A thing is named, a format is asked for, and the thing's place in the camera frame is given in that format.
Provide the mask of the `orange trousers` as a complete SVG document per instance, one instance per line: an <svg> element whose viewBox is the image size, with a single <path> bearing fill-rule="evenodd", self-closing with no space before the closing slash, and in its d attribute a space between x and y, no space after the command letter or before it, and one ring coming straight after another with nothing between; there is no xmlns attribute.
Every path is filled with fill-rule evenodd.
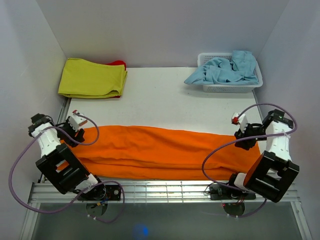
<svg viewBox="0 0 320 240"><path fill-rule="evenodd" d="M73 154L94 175L133 180L226 181L246 173L260 149L235 147L233 137L149 126L87 128Z"/></svg>

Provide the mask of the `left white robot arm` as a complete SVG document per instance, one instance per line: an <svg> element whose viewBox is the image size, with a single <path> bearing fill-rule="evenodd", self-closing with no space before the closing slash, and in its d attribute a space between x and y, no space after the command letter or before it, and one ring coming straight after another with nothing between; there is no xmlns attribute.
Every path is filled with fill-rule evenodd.
<svg viewBox="0 0 320 240"><path fill-rule="evenodd" d="M37 139L41 150L36 167L61 194L82 192L81 200L100 201L107 197L106 187L71 150L85 141L82 126L87 122L77 110L61 124L54 124L50 116L37 113L31 117L28 134Z"/></svg>

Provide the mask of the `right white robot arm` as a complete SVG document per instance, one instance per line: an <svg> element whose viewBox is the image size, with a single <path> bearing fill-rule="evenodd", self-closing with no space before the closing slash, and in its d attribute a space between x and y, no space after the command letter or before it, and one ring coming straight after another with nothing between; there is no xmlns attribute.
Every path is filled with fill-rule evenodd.
<svg viewBox="0 0 320 240"><path fill-rule="evenodd" d="M294 128L294 122L285 113L275 109L268 112L262 123L249 123L245 114L234 113L231 123L239 125L234 136L237 140L251 136L264 136L235 143L235 146L250 150L257 141L266 141L266 149L247 173L232 174L226 185L226 194L237 199L244 191L255 192L277 203L285 195L300 167L292 162L287 132Z"/></svg>

